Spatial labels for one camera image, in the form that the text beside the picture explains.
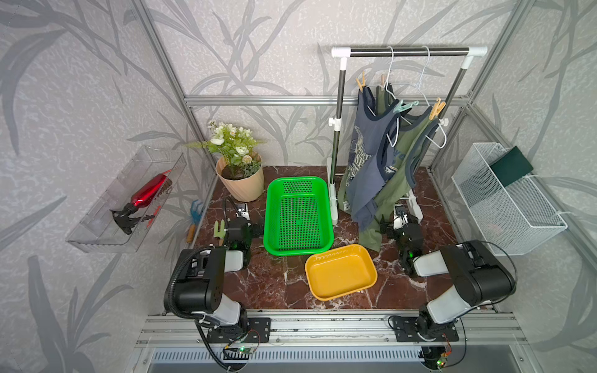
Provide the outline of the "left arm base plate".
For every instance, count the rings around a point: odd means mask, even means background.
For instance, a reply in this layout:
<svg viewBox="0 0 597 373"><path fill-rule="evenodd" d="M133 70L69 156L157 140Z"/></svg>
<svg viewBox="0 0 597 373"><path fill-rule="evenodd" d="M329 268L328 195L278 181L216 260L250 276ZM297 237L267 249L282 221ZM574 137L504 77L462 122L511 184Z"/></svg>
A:
<svg viewBox="0 0 597 373"><path fill-rule="evenodd" d="M271 318L249 317L233 326L218 326L208 331L209 343L231 343L243 340L249 343L267 343L271 333Z"/></svg>

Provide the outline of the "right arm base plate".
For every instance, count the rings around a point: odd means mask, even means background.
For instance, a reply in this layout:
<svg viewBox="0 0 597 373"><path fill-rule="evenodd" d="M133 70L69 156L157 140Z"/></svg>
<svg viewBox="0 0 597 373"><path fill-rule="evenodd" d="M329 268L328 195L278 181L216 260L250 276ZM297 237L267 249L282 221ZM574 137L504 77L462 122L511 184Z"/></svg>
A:
<svg viewBox="0 0 597 373"><path fill-rule="evenodd" d="M460 340L454 322L437 324L423 315L418 317L392 315L388 321L397 342L458 342Z"/></svg>

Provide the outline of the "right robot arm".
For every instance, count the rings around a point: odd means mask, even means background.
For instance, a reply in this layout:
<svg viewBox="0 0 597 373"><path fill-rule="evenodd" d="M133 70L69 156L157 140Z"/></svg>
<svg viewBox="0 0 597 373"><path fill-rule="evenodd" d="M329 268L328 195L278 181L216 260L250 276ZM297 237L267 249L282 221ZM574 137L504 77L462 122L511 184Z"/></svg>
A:
<svg viewBox="0 0 597 373"><path fill-rule="evenodd" d="M516 291L516 275L496 258L486 242L472 240L423 252L422 230L413 215L385 219L381 232L396 243L403 272L410 278L449 275L452 285L427 302L417 316L392 315L398 342L456 342L456 321L480 306L493 306Z"/></svg>

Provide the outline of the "navy blue tank top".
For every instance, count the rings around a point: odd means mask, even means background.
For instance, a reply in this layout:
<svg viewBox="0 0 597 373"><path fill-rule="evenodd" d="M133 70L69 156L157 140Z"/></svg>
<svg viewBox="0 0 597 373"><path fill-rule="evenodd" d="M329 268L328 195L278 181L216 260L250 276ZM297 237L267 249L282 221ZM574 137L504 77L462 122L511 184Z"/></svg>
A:
<svg viewBox="0 0 597 373"><path fill-rule="evenodd" d="M386 150L397 143L400 115L392 104L375 114L376 99L369 87L359 92L348 167L345 171L345 201L351 219L361 232L375 220L376 195L389 177L385 173Z"/></svg>

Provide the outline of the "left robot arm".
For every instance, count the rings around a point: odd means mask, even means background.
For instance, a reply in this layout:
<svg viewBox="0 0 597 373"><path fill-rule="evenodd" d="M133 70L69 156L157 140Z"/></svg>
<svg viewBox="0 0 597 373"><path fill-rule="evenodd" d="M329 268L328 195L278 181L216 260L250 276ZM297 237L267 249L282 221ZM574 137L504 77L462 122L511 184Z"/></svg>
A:
<svg viewBox="0 0 597 373"><path fill-rule="evenodd" d="M248 267L251 244L264 226L243 216L215 223L219 246L183 250L170 277L164 309L233 339L249 332L247 311L224 294L227 273Z"/></svg>

